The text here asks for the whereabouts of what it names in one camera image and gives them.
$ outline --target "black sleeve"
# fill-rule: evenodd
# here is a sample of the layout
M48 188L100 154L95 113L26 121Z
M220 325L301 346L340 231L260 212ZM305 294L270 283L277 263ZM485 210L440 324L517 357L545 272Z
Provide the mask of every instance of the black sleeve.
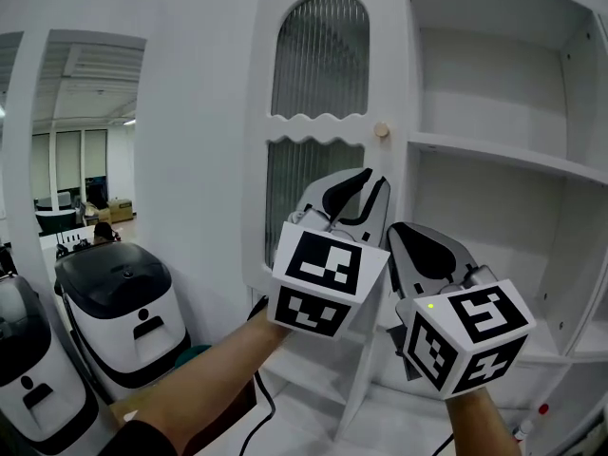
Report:
M104 447L99 456L133 456L134 454L154 454L154 456L178 456L173 445L158 429L142 421L127 422Z

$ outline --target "white robot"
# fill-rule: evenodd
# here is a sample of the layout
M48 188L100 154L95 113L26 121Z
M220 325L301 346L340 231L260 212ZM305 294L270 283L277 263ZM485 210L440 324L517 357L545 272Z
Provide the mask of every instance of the white robot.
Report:
M190 348L171 275L144 248L84 248L55 272L81 355L111 400L152 384Z
M0 410L38 453L98 454L115 420L76 371L29 284L0 280Z
M368 298L389 253L378 248L390 186L373 186L359 218L342 218L371 169L349 169L310 184L283 224L268 318L293 330L339 338Z
M395 223L387 237L403 322L389 332L408 379L422 373L449 398L504 376L536 326L513 284L431 228Z

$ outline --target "ceiling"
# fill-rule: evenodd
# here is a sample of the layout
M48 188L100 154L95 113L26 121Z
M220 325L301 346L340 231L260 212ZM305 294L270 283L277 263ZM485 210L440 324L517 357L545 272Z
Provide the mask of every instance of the ceiling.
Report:
M2 109L7 102L7 91L9 90L10 74L12 65L17 55L18 43L0 43L0 106ZM0 134L4 120L0 118Z
M55 42L36 91L33 133L123 124L135 117L143 50Z

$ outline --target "window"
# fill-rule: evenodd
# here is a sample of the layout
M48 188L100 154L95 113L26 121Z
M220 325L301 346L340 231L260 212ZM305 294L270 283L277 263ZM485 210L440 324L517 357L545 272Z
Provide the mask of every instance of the window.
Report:
M34 135L31 138L31 195L36 200L49 199L50 197L48 144L49 134Z
M80 131L57 133L57 191L80 188Z
M276 43L273 115L368 110L370 20L357 0L306 0L287 16Z
M107 130L85 132L85 178L105 176Z
M282 139L268 144L268 177L266 180L266 264L273 255L287 220L306 187L333 172L363 166L364 149L342 141L319 143L314 139L292 142ZM356 217L359 195L347 204L344 214Z

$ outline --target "white pillar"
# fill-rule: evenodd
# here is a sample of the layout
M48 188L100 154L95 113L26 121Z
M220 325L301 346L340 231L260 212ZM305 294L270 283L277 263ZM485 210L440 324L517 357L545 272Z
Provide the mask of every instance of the white pillar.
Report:
M38 76L47 49L47 36L47 31L26 31L17 51L10 77L7 116L4 121L2 181L12 256L17 271L40 295L50 325L72 361L81 366L82 363L57 311L55 293L48 278L38 238L31 197L29 158L32 116Z

